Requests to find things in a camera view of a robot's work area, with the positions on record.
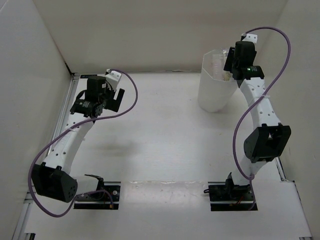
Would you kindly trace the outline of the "large green label bottle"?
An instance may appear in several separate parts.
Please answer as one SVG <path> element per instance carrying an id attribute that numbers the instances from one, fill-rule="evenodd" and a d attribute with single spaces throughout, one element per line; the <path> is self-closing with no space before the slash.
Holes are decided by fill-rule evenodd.
<path id="1" fill-rule="evenodd" d="M 217 81 L 228 82 L 231 74 L 224 70 L 229 51 L 227 49 L 215 49 L 211 52 L 212 78 Z"/>

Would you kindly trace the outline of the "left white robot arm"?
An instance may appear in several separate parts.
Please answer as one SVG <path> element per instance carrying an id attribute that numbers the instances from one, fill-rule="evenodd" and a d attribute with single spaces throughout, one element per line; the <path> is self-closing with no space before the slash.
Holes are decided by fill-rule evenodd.
<path id="1" fill-rule="evenodd" d="M 121 77 L 122 74 L 115 70 L 86 77 L 86 89 L 75 97 L 63 133 L 50 144 L 47 157 L 31 167 L 28 182 L 38 195 L 65 203 L 85 193 L 93 200 L 103 198 L 102 178 L 92 174 L 72 177 L 70 173 L 85 136 L 103 110 L 119 111 L 125 93 L 124 89 L 118 88 Z"/>

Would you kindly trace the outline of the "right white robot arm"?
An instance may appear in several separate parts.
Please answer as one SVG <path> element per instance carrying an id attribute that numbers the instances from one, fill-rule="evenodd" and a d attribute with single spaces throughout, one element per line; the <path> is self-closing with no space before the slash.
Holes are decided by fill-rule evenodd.
<path id="1" fill-rule="evenodd" d="M 291 135 L 291 128 L 281 123 L 265 93 L 263 70 L 254 65 L 256 54 L 253 42 L 237 41 L 224 66 L 244 95 L 253 123 L 252 133 L 243 142 L 244 156 L 235 160 L 237 169 L 225 181 L 224 193 L 230 200 L 238 199 L 258 171 L 282 154 Z"/>

